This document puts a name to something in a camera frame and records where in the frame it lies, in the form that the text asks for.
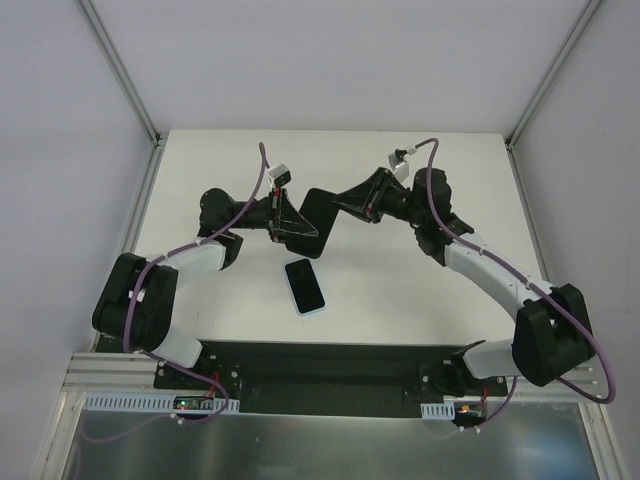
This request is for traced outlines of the black phone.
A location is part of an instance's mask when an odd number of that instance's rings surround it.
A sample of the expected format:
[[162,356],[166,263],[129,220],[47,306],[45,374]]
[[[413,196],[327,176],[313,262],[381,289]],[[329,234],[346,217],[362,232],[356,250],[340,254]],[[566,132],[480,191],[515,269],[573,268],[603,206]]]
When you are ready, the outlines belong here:
[[319,188],[311,188],[299,212],[317,230],[315,237],[292,237],[285,243],[289,252],[310,259],[318,259],[326,246],[330,232],[339,212],[334,202],[335,194]]

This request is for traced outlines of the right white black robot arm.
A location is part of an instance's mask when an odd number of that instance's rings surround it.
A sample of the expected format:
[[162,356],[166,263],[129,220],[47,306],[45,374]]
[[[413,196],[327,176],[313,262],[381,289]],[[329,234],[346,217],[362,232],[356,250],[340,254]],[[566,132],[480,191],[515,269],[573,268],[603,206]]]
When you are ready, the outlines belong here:
[[582,293],[573,285],[520,280],[478,248],[472,227],[452,210],[452,191],[440,169],[418,170],[406,188],[386,168],[335,196],[340,210],[367,223],[383,216],[407,222],[421,251],[473,282],[514,320],[510,340],[472,343],[457,351],[444,377],[454,392],[473,394],[486,378],[522,376],[545,386],[592,359],[591,326]]

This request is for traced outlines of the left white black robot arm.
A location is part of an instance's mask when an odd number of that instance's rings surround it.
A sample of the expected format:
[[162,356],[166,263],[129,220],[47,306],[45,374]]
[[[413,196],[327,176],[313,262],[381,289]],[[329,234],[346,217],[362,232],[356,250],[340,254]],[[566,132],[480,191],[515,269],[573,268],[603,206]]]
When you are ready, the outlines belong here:
[[174,253],[150,258],[124,253],[116,259],[93,312],[93,328],[121,340],[127,351],[143,350],[177,364],[176,375],[188,388],[204,387],[211,377],[211,353],[172,324],[175,297],[178,289],[235,262],[243,239],[232,228],[264,229],[274,243],[319,235],[284,187],[249,202],[210,189],[200,199],[195,241]]

